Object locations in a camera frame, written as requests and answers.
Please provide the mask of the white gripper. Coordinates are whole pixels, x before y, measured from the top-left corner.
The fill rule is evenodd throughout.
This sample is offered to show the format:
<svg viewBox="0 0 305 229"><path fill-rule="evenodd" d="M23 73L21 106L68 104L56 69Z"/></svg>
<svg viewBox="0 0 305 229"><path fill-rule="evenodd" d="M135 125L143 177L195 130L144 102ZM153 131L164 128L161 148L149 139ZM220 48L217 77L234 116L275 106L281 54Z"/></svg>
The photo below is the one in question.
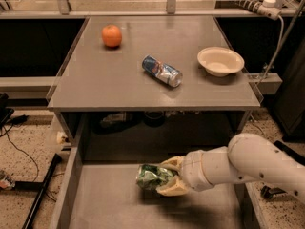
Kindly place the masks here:
<svg viewBox="0 0 305 229"><path fill-rule="evenodd" d="M165 197L175 197L186 195L189 188L196 192L212 189L212 184L203 172L203 154L203 151L198 150L189 152L184 157L174 156L161 162L160 167L174 170L181 177L174 176L167 184L157 187L156 192Z"/></svg>

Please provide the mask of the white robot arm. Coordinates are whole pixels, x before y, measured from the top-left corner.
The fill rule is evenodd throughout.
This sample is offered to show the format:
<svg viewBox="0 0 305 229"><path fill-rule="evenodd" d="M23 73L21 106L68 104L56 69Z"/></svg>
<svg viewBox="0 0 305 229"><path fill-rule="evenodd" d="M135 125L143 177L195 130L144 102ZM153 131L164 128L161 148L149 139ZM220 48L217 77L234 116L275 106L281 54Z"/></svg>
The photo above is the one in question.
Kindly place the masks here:
<svg viewBox="0 0 305 229"><path fill-rule="evenodd" d="M161 166L177 172L157 188L163 196L182 196L226 183L263 181L305 202L305 166L259 135L242 133L226 146L175 156Z"/></svg>

